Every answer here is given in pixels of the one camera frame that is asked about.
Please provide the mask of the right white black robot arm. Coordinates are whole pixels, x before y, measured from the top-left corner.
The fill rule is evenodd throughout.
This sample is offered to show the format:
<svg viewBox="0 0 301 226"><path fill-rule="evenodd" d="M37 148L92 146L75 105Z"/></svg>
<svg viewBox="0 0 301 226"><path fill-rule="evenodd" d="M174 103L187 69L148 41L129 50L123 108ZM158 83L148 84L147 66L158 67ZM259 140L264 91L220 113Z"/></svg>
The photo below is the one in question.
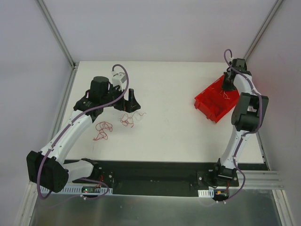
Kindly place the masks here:
<svg viewBox="0 0 301 226"><path fill-rule="evenodd" d="M249 137L262 126L269 98L261 95L252 81L246 61L234 58L229 63L226 83L239 92L239 99L231 116L232 134L226 150L218 159L213 173L214 187L226 186L237 177L238 160Z"/></svg>

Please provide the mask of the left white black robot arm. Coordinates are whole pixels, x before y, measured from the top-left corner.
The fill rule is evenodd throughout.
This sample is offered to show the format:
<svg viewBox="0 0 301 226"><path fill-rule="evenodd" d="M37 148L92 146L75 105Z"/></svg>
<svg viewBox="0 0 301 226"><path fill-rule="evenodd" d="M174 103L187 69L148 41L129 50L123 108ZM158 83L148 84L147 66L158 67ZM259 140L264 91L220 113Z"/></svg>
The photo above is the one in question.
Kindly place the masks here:
<svg viewBox="0 0 301 226"><path fill-rule="evenodd" d="M67 183L84 178L95 183L101 174L98 162L83 158L65 163L65 159L81 134L97 119L105 107L127 113L140 109L133 89L128 88L125 73L113 73L112 79L96 76L84 97L76 102L63 128L40 151L26 157L29 180L58 193Z"/></svg>

